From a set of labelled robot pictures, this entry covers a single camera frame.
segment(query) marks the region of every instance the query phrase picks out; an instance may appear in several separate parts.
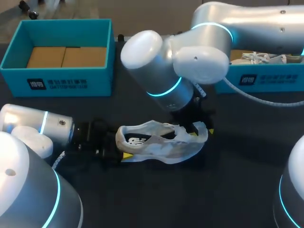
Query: white sneaker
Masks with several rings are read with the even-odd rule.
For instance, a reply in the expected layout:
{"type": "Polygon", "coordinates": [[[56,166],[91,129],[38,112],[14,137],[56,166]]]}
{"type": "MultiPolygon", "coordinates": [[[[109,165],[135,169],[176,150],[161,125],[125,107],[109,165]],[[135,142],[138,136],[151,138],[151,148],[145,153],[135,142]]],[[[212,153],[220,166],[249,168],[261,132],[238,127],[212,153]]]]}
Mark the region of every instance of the white sneaker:
{"type": "Polygon", "coordinates": [[[116,146],[133,156],[123,162],[141,162],[157,159],[166,164],[175,164],[197,154],[208,138],[203,122],[193,123],[197,135],[186,132],[184,127],[157,121],[138,126],[121,126],[116,133],[116,146]]]}
{"type": "Polygon", "coordinates": [[[232,65],[250,64],[286,64],[286,55],[275,55],[268,53],[243,53],[241,59],[231,61],[232,65]]]}

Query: brown cardboard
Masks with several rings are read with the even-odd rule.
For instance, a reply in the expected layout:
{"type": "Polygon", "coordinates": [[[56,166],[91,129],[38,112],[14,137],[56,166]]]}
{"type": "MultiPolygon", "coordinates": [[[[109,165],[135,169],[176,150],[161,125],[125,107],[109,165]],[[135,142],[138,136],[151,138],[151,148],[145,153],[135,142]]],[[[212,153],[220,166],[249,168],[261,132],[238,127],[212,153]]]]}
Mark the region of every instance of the brown cardboard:
{"type": "Polygon", "coordinates": [[[105,47],[68,47],[62,67],[104,67],[105,47]]]}
{"type": "Polygon", "coordinates": [[[27,68],[61,67],[65,47],[34,47],[27,68]]]}

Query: robotic arm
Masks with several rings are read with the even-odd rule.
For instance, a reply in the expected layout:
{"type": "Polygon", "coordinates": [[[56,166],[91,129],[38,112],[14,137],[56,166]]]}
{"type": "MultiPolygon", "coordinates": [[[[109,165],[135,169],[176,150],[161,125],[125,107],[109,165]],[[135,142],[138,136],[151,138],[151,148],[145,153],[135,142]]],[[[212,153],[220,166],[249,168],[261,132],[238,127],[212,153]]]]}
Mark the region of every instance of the robotic arm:
{"type": "Polygon", "coordinates": [[[304,6],[241,7],[208,2],[193,15],[191,30],[162,40],[154,31],[134,35],[121,60],[134,79],[165,110],[183,108],[193,94],[190,81],[224,80],[237,92],[272,106],[298,106],[263,101],[245,94],[226,78],[232,49],[267,53],[304,52],[304,6]]]}

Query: black tablecloth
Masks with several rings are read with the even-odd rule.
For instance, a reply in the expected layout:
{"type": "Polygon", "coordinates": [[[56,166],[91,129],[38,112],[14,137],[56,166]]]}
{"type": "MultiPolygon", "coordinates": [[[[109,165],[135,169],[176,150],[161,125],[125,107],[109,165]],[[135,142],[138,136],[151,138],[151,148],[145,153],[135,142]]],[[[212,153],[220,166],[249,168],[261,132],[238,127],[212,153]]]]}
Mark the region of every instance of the black tablecloth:
{"type": "MultiPolygon", "coordinates": [[[[13,98],[0,83],[0,106],[11,103],[74,117],[102,117],[137,125],[169,115],[122,67],[117,44],[110,98],[13,98]]],[[[0,46],[3,55],[7,46],[0,46]]],[[[304,134],[304,108],[256,104],[237,94],[215,95],[214,137],[202,152],[175,165],[159,161],[103,169],[92,164],[73,177],[84,206],[84,228],[272,228],[273,195],[296,141],[304,134]]],[[[303,93],[257,94],[272,101],[304,100],[303,93]]]]}

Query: blue cardboard box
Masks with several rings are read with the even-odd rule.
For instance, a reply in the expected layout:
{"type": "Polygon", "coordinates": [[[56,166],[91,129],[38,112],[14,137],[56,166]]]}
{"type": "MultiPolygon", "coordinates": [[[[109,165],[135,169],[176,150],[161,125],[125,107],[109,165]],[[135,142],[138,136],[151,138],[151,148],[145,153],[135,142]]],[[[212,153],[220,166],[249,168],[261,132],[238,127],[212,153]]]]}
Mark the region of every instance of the blue cardboard box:
{"type": "Polygon", "coordinates": [[[110,96],[115,40],[110,19],[21,21],[1,73],[14,97],[110,96]],[[106,47],[104,67],[26,68],[34,47],[106,47]]]}
{"type": "MultiPolygon", "coordinates": [[[[226,78],[246,93],[304,91],[304,64],[231,65],[226,78]]],[[[235,93],[224,81],[218,94],[235,93]]]]}

